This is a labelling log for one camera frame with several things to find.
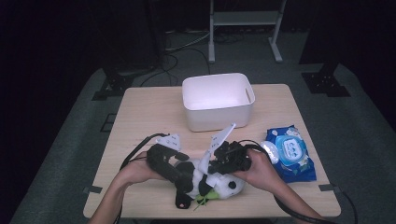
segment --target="finger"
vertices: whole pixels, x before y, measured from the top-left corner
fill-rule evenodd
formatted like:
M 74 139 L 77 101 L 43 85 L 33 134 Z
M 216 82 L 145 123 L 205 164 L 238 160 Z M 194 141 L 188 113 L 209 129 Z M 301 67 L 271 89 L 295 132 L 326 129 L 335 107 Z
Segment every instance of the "finger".
M 236 172 L 231 173 L 231 175 L 236 176 L 240 179 L 246 180 L 247 171 L 236 171 Z

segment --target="wet wipes package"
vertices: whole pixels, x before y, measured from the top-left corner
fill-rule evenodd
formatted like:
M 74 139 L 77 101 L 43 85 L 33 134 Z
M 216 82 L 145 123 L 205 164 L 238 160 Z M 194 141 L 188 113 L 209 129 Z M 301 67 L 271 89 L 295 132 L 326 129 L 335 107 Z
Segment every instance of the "wet wipes package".
M 294 125 L 267 130 L 262 147 L 286 183 L 317 180 L 314 162 Z

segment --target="wooden table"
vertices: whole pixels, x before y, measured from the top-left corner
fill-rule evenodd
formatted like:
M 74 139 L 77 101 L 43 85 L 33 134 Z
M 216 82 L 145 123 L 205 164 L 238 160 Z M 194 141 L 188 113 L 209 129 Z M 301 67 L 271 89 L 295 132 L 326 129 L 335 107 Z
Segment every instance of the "wooden table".
M 341 213 L 333 191 L 321 191 L 319 185 L 329 184 L 318 154 L 305 127 L 303 118 L 287 85 L 252 85 L 256 101 L 252 117 L 244 128 L 234 129 L 227 141 L 263 140 L 266 130 L 294 124 L 305 140 L 310 157 L 315 163 L 318 181 L 291 183 L 290 186 L 314 209 L 325 217 Z M 128 89 L 109 136 L 93 186 L 103 188 L 91 192 L 84 215 L 91 217 L 102 200 L 111 180 L 120 169 L 124 158 L 144 138 L 154 133 L 178 133 L 182 152 L 191 158 L 202 158 L 209 149 L 211 136 L 217 132 L 194 133 L 187 127 L 181 87 L 154 87 Z M 141 150 L 155 144 L 152 139 Z M 227 200 L 212 200 L 195 211 L 175 207 L 176 188 L 169 181 L 150 180 L 136 184 L 126 191 L 122 216 L 133 218 L 249 218 L 288 217 L 276 204 L 271 193 L 250 185 Z

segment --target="white storage box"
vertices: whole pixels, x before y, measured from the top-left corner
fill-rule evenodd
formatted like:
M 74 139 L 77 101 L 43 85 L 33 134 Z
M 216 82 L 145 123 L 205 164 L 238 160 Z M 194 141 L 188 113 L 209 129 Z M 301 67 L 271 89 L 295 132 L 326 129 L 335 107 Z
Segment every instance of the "white storage box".
M 248 124 L 255 96 L 248 78 L 240 73 L 189 77 L 183 81 L 183 104 L 193 132 L 236 128 Z

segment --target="black cable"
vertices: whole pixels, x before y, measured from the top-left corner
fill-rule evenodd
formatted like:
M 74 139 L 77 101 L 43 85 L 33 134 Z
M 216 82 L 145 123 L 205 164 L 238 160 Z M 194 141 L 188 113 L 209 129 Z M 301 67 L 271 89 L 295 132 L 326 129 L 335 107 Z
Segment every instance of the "black cable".
M 263 153 L 267 156 L 267 158 L 268 158 L 269 161 L 271 160 L 270 157 L 269 157 L 269 155 L 268 155 L 268 153 L 267 153 L 267 151 L 266 151 L 264 148 L 262 148 L 262 146 L 260 146 L 259 143 L 255 142 L 255 141 L 253 141 L 253 140 L 241 140 L 241 141 L 239 141 L 238 143 L 242 143 L 242 142 L 251 142 L 251 143 L 254 143 L 254 145 L 245 145 L 244 147 L 245 147 L 245 148 L 257 149 L 257 150 L 259 150 L 260 152 L 263 152 Z M 291 210 L 290 208 L 288 208 L 285 204 L 283 204 L 275 195 L 274 195 L 274 198 L 275 198 L 275 200 L 276 200 L 277 205 L 279 205 L 279 207 L 280 207 L 284 212 L 286 212 L 287 214 L 291 215 L 292 217 L 296 217 L 296 218 L 298 218 L 298 219 L 300 219 L 300 220 L 303 220 L 303 221 L 306 221 L 306 222 L 309 222 L 309 223 L 315 223 L 315 224 L 322 224 L 322 223 L 323 223 L 323 224 L 330 224 L 330 223 L 332 223 L 332 224 L 334 224 L 334 222 L 331 222 L 331 221 L 328 221 L 328 220 L 323 220 L 323 219 L 318 219 L 318 218 L 313 218 L 313 217 L 307 217 L 307 216 L 304 216 L 304 215 L 299 214 L 299 213 L 297 213 L 297 212 L 294 212 L 293 210 Z
M 175 52 L 182 51 L 182 50 L 193 50 L 193 51 L 197 51 L 198 53 L 200 53 L 200 54 L 202 55 L 202 57 L 204 58 L 204 60 L 205 60 L 206 67 L 207 67 L 207 74 L 208 74 L 208 75 L 211 74 L 211 73 L 210 73 L 210 64 L 209 64 L 209 60 L 207 59 L 207 57 L 205 56 L 205 54 L 202 53 L 202 52 L 201 52 L 200 50 L 198 50 L 198 49 L 175 49 L 175 50 L 169 51 L 169 55 L 170 55 L 171 53 L 175 53 Z
M 160 75 L 160 74 L 163 74 L 163 73 L 166 73 L 166 74 L 168 74 L 168 76 L 173 77 L 173 78 L 177 81 L 177 82 L 176 82 L 176 85 L 177 85 L 177 83 L 178 83 L 178 78 L 177 78 L 176 76 L 171 75 L 171 74 L 169 73 L 169 71 L 172 70 L 172 69 L 174 69 L 174 68 L 177 66 L 177 64 L 178 64 L 178 59 L 177 59 L 177 57 L 175 57 L 174 55 L 166 55 L 166 56 L 169 56 L 169 57 L 174 58 L 174 59 L 176 60 L 175 64 L 172 65 L 172 67 L 170 67 L 170 68 L 168 68 L 168 69 L 164 69 L 164 68 L 162 67 L 162 71 L 161 71 L 161 72 L 155 73 L 155 74 L 153 74 L 153 75 L 147 77 L 145 80 L 143 80 L 143 82 L 140 84 L 140 87 L 143 87 L 143 85 L 144 85 L 146 82 L 148 82 L 150 79 L 152 79 L 152 78 L 154 78 L 154 77 L 156 77 L 156 76 L 158 76 L 158 75 Z
M 353 210 L 353 217 L 354 217 L 354 219 L 355 219 L 355 221 L 354 221 L 354 223 L 355 224 L 358 224 L 358 222 L 359 222 L 359 220 L 358 220 L 358 210 L 356 209 L 356 207 L 355 207 L 355 204 L 352 202 L 352 199 L 343 191 L 343 190 L 341 190 L 341 188 L 340 187 L 338 187 L 337 185 L 335 185 L 334 183 L 330 183 L 333 187 L 335 187 L 335 188 L 338 188 L 339 190 L 340 190 L 340 192 L 346 197 L 346 199 L 349 201 L 349 203 L 350 203 L 350 205 L 351 205 L 351 207 L 352 207 L 352 210 Z
M 286 212 L 287 214 L 291 215 L 292 217 L 296 217 L 302 221 L 306 221 L 309 223 L 315 223 L 315 224 L 334 224 L 334 222 L 328 221 L 328 220 L 324 220 L 324 219 L 318 219 L 318 218 L 314 218 L 314 217 L 307 217 L 304 215 L 301 215 L 300 213 L 294 212 L 293 210 L 289 209 L 285 204 L 283 204 L 276 196 L 274 196 L 275 201 L 277 203 L 277 205 L 279 205 L 279 207 Z
M 131 158 L 134 156 L 134 154 L 136 154 L 143 146 L 145 146 L 148 143 L 148 141 L 151 140 L 151 138 L 157 137 L 157 136 L 165 137 L 166 135 L 168 135 L 168 134 L 155 133 L 155 134 L 143 139 L 143 141 L 139 145 L 137 145 L 137 147 L 131 153 L 129 153 L 129 155 L 124 159 L 124 161 L 122 162 L 122 165 L 120 167 L 120 170 L 122 170 L 131 161 Z M 133 159 L 132 161 L 141 160 L 141 159 L 143 159 L 143 158 Z M 114 220 L 114 223 L 117 223 L 117 224 L 120 223 L 121 214 L 122 214 L 122 205 L 121 205 L 119 214 L 117 215 L 116 219 Z

